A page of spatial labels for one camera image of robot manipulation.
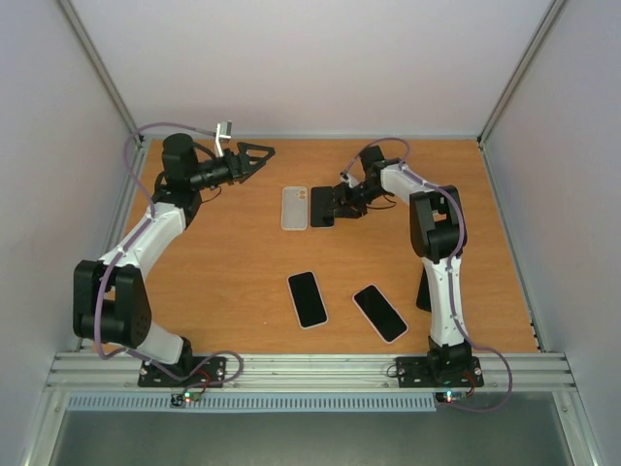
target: ribbed metal strip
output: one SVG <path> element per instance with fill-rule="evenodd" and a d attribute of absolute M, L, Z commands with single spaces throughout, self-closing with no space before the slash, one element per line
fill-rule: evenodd
<path fill-rule="evenodd" d="M 74 393 L 69 411 L 196 413 L 413 413 L 436 410 L 431 393 L 210 393 L 183 408 L 170 393 Z"/>

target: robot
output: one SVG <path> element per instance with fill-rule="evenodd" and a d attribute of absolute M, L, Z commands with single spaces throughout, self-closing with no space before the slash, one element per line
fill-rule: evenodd
<path fill-rule="evenodd" d="M 198 214 L 203 189 L 216 189 L 222 183 L 244 183 L 276 153 L 274 148 L 249 143 L 238 143 L 238 153 L 233 153 L 222 148 L 230 137 L 230 121 L 216 127 L 215 153 L 195 143 L 189 135 L 167 137 L 162 152 L 164 170 L 158 176 L 142 220 L 118 246 L 96 261 L 83 260 L 75 269 L 74 333 L 97 343 L 123 347 L 117 351 L 138 354 L 146 361 L 140 386 L 177 386 L 181 379 L 191 383 L 200 359 L 192 354 L 187 339 L 168 332 L 152 319 L 145 288 L 150 269 Z M 199 161 L 196 150 L 206 152 L 210 158 Z M 264 155 L 250 156 L 249 150 Z M 362 150 L 360 159 L 365 179 L 359 183 L 347 172 L 341 173 L 341 182 L 332 188 L 329 199 L 320 208 L 326 216 L 358 218 L 366 215 L 368 205 L 384 194 L 409 204 L 411 245 L 424 264 L 416 303 L 432 313 L 432 326 L 430 349 L 419 368 L 416 366 L 420 358 L 397 360 L 400 386 L 464 386 L 460 383 L 461 374 L 480 374 L 480 368 L 465 338 L 459 287 L 462 250 L 450 256 L 460 243 L 458 191 L 454 186 L 444 186 L 444 192 L 455 201 L 447 202 L 402 160 L 386 160 L 377 146 Z M 436 220 L 434 213 L 444 218 Z M 463 247 L 465 231 L 462 235 Z M 105 296 L 112 289 L 114 297 Z M 206 371 L 210 364 L 214 367 L 209 369 L 218 367 L 220 380 L 225 370 L 222 359 L 210 361 L 204 367 Z M 166 379 L 166 374 L 174 375 L 174 380 Z M 413 384 L 413 380 L 420 382 L 421 378 L 426 385 Z M 481 376 L 476 378 L 476 384 L 482 384 Z"/>

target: gray wall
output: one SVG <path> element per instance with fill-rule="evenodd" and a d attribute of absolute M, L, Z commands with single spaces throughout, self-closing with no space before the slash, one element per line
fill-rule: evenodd
<path fill-rule="evenodd" d="M 618 464 L 621 2 L 569 2 L 487 147 L 544 338 Z"/>
<path fill-rule="evenodd" d="M 103 247 L 126 132 L 55 2 L 0 10 L 0 464 L 11 466 L 54 352 L 73 344 L 73 268 Z"/>
<path fill-rule="evenodd" d="M 478 134 L 549 0 L 75 0 L 139 123 Z"/>

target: robotic arm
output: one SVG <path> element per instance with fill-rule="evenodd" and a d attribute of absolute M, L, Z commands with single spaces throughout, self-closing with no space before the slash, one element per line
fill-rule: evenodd
<path fill-rule="evenodd" d="M 141 221 L 114 249 L 97 261 L 83 260 L 74 273 L 74 333 L 93 339 L 99 331 L 102 342 L 113 343 L 174 367 L 179 375 L 191 369 L 189 341 L 172 334 L 151 318 L 145 279 L 162 252 L 192 222 L 201 207 L 200 191 L 215 189 L 222 183 L 244 183 L 275 154 L 273 148 L 238 143 L 239 153 L 222 149 L 230 139 L 230 121 L 215 131 L 213 153 L 186 134 L 174 134 L 164 140 L 164 171 L 158 176 L 151 205 Z M 196 149 L 211 159 L 199 162 Z M 248 150 L 264 152 L 250 156 Z M 107 283 L 107 269 L 112 267 Z M 114 297 L 98 302 L 100 286 Z M 96 329 L 98 307 L 101 321 Z"/>
<path fill-rule="evenodd" d="M 424 265 L 416 305 L 432 314 L 427 367 L 435 384 L 447 384 L 464 371 L 473 371 L 475 364 L 472 348 L 456 324 L 459 321 L 466 331 L 459 284 L 466 237 L 462 250 L 451 261 L 454 308 L 449 294 L 448 256 L 459 241 L 457 213 L 444 196 L 412 176 L 400 159 L 386 160 L 379 147 L 364 149 L 360 159 L 365 180 L 359 183 L 348 173 L 341 173 L 342 182 L 334 187 L 334 217 L 364 216 L 367 206 L 385 194 L 409 204 L 410 241 Z M 457 188 L 442 189 L 461 209 Z"/>

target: wooden table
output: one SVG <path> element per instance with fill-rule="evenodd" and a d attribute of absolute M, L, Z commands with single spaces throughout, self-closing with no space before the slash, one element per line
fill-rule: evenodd
<path fill-rule="evenodd" d="M 216 200 L 204 204 L 150 272 L 147 290 L 155 320 L 188 337 L 197 352 L 425 352 L 431 315 L 414 304 L 422 264 L 409 243 L 405 204 L 355 220 L 337 219 L 331 229 L 280 228 L 285 186 L 310 190 L 336 184 L 347 161 L 366 143 L 255 142 L 273 146 L 276 155 L 247 183 L 225 185 Z M 411 143 L 412 170 L 459 188 L 468 226 L 461 284 L 471 336 L 502 351 L 536 351 L 476 143 Z M 382 149 L 387 157 L 403 152 L 398 143 Z M 161 141 L 154 141 L 142 174 L 149 189 L 162 170 L 161 151 Z M 360 179 L 358 165 L 352 173 Z M 128 228 L 146 206 L 138 193 Z M 289 275 L 306 270 L 315 272 L 330 318 L 309 330 L 300 328 L 286 284 Z M 409 324 L 408 334 L 392 345 L 380 340 L 351 301 L 369 283 L 382 290 Z"/>

